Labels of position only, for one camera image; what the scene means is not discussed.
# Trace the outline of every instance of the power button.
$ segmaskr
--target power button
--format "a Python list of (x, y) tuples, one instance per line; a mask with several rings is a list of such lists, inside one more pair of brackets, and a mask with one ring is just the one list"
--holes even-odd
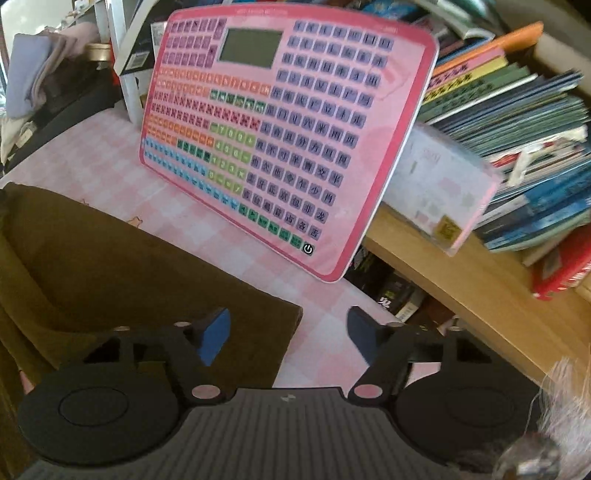
[(311, 255), (314, 253), (314, 245), (310, 245), (308, 242), (304, 243), (304, 246), (301, 248), (301, 250), (306, 254), (306, 255)]

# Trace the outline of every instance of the pink checkered tablecloth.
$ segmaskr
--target pink checkered tablecloth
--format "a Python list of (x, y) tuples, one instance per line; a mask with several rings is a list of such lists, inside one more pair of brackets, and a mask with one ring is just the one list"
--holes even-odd
[(394, 317), (346, 280), (322, 283), (189, 197), (138, 159), (139, 131), (107, 110), (53, 139), (0, 180), (61, 193), (140, 224), (222, 270), (304, 309), (276, 387), (338, 385), (347, 393), (366, 364), (349, 340), (358, 305), (381, 323)]

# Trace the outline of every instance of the gray towel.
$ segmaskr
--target gray towel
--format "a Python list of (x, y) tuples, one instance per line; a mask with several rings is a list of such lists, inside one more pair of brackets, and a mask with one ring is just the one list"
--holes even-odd
[(53, 43), (42, 35), (18, 33), (12, 43), (6, 89), (6, 114), (22, 118), (33, 112), (33, 84), (51, 54)]

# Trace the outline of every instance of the wooden shelf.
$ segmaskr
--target wooden shelf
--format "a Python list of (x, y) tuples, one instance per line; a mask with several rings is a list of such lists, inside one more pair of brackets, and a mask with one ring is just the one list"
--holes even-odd
[(540, 382), (567, 356), (584, 374), (591, 345), (591, 304), (573, 291), (552, 301), (530, 292), (517, 254), (492, 254), (471, 236), (454, 257), (382, 204), (364, 245), (454, 311), (491, 348)]

